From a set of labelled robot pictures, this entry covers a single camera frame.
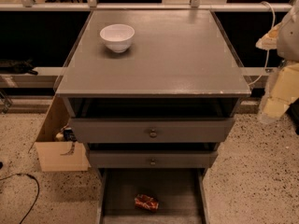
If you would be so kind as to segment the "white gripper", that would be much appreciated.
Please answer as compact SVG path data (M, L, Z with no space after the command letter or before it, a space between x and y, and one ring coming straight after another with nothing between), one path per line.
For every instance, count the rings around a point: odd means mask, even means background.
M295 0L281 24L272 27L255 47L277 49L278 56L288 60L267 79L265 94L259 105L258 121L270 124L279 120L299 99L299 0Z

